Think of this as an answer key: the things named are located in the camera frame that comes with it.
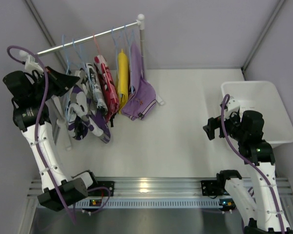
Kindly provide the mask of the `purple camouflage trousers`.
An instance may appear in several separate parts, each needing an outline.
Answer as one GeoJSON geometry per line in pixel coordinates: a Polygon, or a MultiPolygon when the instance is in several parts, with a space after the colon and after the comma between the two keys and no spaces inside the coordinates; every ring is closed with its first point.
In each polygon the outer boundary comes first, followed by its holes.
{"type": "Polygon", "coordinates": [[[68,134],[75,140],[93,134],[102,142],[109,143],[111,133],[102,113],[93,100],[92,90],[84,70],[75,71],[78,82],[67,92],[65,117],[68,134]]]}

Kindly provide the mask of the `blue wire hanger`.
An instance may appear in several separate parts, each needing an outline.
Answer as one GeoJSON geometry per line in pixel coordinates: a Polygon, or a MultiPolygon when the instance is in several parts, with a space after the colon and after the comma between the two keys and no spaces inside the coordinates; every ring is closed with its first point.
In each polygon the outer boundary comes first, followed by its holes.
{"type": "MultiPolygon", "coordinates": [[[[70,71],[70,61],[69,61],[69,56],[68,53],[64,47],[65,44],[65,34],[62,35],[62,46],[63,46],[63,51],[64,51],[64,55],[65,55],[65,62],[66,62],[66,75],[70,75],[71,71],[70,71]]],[[[69,101],[70,101],[70,96],[69,93],[66,93],[66,101],[65,101],[65,108],[64,108],[64,114],[65,114],[65,118],[67,121],[69,121],[69,101]]]]}

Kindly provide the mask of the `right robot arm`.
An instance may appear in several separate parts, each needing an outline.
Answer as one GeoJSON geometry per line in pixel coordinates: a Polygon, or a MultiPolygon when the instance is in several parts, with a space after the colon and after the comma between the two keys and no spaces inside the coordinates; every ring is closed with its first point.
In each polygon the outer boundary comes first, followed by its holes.
{"type": "Polygon", "coordinates": [[[272,146],[263,139],[264,119],[260,112],[248,110],[242,116],[236,112],[229,118],[209,118],[203,126],[209,140],[220,130],[232,146],[231,139],[238,143],[233,151],[244,161],[252,182],[250,193],[242,184],[237,170],[222,170],[217,173],[221,191],[228,193],[239,211],[245,234],[293,234],[276,184],[275,158],[272,146]]]}

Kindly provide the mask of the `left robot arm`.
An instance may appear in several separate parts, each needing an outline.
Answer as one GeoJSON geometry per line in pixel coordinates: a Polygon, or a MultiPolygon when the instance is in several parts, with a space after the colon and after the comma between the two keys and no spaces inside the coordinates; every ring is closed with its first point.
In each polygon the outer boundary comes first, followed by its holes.
{"type": "Polygon", "coordinates": [[[27,140],[35,157],[42,181],[41,206],[60,211],[88,197],[87,189],[95,184],[90,171],[71,178],[64,171],[53,138],[49,110],[45,104],[52,96],[63,96],[79,77],[46,67],[46,74],[14,71],[3,78],[13,95],[13,122],[27,140]]]}

